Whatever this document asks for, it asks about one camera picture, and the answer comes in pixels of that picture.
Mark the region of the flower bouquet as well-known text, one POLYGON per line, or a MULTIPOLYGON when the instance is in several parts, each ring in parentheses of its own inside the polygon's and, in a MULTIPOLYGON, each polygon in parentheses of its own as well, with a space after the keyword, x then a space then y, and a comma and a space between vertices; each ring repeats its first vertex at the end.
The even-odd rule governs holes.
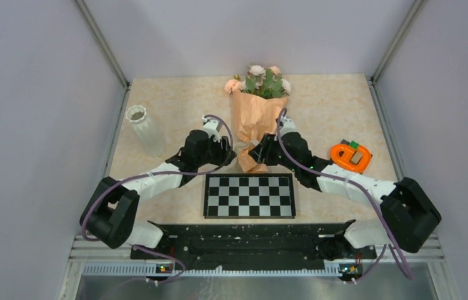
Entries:
POLYGON ((266 173, 268 168, 250 157, 249 151, 262 140, 265 133, 273 133, 276 118, 286 107, 292 90, 277 66, 252 65, 244 78, 235 75, 224 85, 231 96, 232 119, 237 141, 234 150, 237 162, 245 173, 266 173))

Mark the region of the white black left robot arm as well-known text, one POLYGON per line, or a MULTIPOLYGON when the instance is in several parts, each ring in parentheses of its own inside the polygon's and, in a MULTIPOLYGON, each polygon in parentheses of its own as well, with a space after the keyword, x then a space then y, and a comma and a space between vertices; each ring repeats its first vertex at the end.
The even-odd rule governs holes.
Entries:
POLYGON ((138 221, 137 211, 148 200, 187 185, 205 175, 199 168, 211 164, 216 170, 232 162, 232 134, 192 130, 178 152, 143 174, 115 180, 108 176, 97 185, 79 224, 88 241, 100 241, 111 249, 123 245, 145 246, 154 258, 168 253, 164 231, 149 221, 138 221))

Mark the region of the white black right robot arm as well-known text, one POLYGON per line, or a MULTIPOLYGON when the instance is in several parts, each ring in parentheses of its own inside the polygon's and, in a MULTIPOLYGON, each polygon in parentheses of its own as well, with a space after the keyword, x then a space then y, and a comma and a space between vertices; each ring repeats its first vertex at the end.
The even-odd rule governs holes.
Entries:
POLYGON ((398 182, 384 181, 343 169, 313 155, 298 132, 281 137, 265 134, 249 155, 259 164, 289 169, 306 188, 372 206, 374 219, 351 222, 335 240, 335 249, 344 258, 353 257, 360 248, 382 244, 417 253, 442 221, 416 180, 404 177, 398 182))

